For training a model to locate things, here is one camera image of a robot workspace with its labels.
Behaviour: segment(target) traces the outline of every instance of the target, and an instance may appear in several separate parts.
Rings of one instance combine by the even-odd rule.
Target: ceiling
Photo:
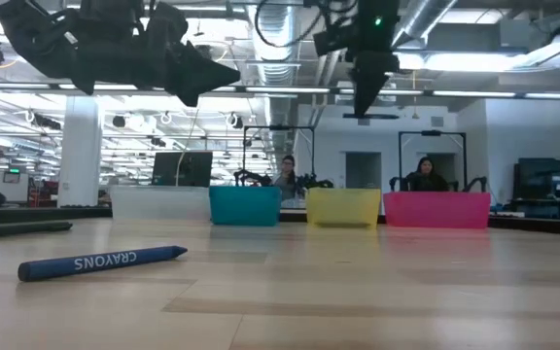
[[[248,20],[226,20],[216,18],[217,13],[225,11],[225,2],[204,1],[199,5],[179,1],[167,1],[187,12],[190,25],[187,39],[197,45],[209,45],[213,59],[241,72],[240,85],[257,86],[262,84],[261,66],[272,63],[263,62],[257,44],[253,40],[251,24]],[[59,1],[43,0],[43,5],[56,6]],[[75,6],[79,1],[64,1],[68,6]],[[250,9],[248,5],[256,1],[233,0],[235,11]],[[315,16],[312,9],[296,6],[298,1],[279,1],[295,7],[297,29],[305,28]],[[402,1],[401,15],[405,13],[408,1]],[[512,52],[522,56],[537,49],[538,42],[547,36],[544,32],[552,30],[559,20],[548,20],[560,14],[560,0],[459,0],[439,22],[429,36],[429,45],[423,50],[400,50],[406,54],[402,59],[402,68],[409,67],[404,74],[395,75],[391,88],[451,89],[451,90],[506,90],[506,91],[560,91],[560,70],[534,70],[527,73],[508,72],[455,72],[429,68],[429,59],[446,52],[485,53],[487,50],[476,43],[478,35],[499,37],[499,48],[508,43],[512,25],[524,23],[528,35],[511,39],[512,45],[524,43],[526,48],[508,47]],[[315,32],[322,29],[319,23]],[[0,41],[5,61],[0,67],[0,82],[44,82],[70,84],[45,77],[34,67],[17,55],[8,44],[0,26]],[[412,58],[419,56],[421,64],[412,69]],[[347,82],[349,63],[342,62],[340,54],[318,57],[310,36],[297,43],[297,52],[284,62],[273,63],[295,67],[293,86],[301,87],[335,87],[340,82]],[[45,130],[32,124],[32,114],[50,118],[65,127],[64,115],[66,94],[59,91],[46,93],[18,93],[0,91],[0,166],[5,164],[28,165],[36,176],[56,177],[59,167],[58,155],[61,152],[60,131]],[[185,107],[178,98],[167,95],[139,95],[135,92],[96,94],[96,100],[105,111],[103,141],[102,173],[103,182],[110,177],[132,178],[135,181],[148,181],[152,173],[154,152],[165,150],[215,150],[214,172],[218,179],[230,179],[230,173],[241,167],[243,130],[230,125],[231,116],[242,118],[246,125],[269,125],[273,118],[269,115],[269,97],[258,94],[240,94],[229,97],[204,96],[198,108]],[[302,95],[287,95],[293,106],[292,114],[298,112],[299,103],[310,104],[311,99]],[[454,113],[469,103],[469,99],[428,98],[399,96],[394,105],[402,108],[412,105],[439,106]],[[114,116],[124,116],[129,121],[126,127],[114,127]],[[288,121],[304,122],[304,118]],[[254,137],[255,130],[250,130]],[[164,140],[165,148],[151,144],[145,135],[153,134]],[[277,158],[291,149],[293,140],[291,132],[270,134],[257,133],[253,145],[248,149],[248,168],[257,172],[275,171]]]

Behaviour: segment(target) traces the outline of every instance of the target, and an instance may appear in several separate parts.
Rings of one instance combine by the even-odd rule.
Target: blue crayon
[[[49,259],[36,262],[23,262],[18,266],[18,279],[23,282],[31,282],[53,277],[133,266],[142,263],[155,263],[177,258],[186,252],[187,248],[168,246],[72,258]]]

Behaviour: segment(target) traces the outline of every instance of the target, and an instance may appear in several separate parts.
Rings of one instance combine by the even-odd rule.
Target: black metal frame
[[[248,142],[248,130],[249,129],[268,129],[270,131],[287,131],[287,130],[310,130],[312,133],[312,142],[311,145],[311,173],[315,173],[315,128],[314,126],[281,126],[281,125],[272,125],[272,126],[243,126],[243,169],[245,170],[245,162],[246,162],[246,151],[247,151],[247,142]]]
[[[399,178],[403,178],[403,136],[421,135],[425,137],[440,137],[442,135],[458,135],[462,137],[462,153],[464,158],[464,188],[468,186],[468,151],[466,149],[466,132],[446,132],[438,130],[428,131],[399,131]]]

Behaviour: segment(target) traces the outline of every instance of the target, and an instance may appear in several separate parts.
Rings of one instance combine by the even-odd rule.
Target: teal plastic bin
[[[215,225],[272,227],[278,223],[282,201],[278,188],[214,186],[209,198]]]

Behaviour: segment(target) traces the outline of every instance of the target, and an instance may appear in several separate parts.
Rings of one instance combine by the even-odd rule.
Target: black hair
[[[290,160],[293,164],[293,167],[296,166],[296,159],[291,155],[286,155],[282,158],[282,161]],[[287,180],[287,184],[294,185],[296,183],[296,172],[295,170],[291,170],[291,174],[289,174],[289,179]]]
[[[429,173],[429,176],[435,175],[436,174],[436,166],[434,165],[434,161],[429,157],[422,157],[422,158],[420,158],[420,160],[418,160],[418,166],[416,167],[416,172],[420,174],[420,172],[421,172],[420,167],[421,167],[421,165],[423,165],[423,163],[425,161],[428,161],[429,163],[432,164],[432,172]]]

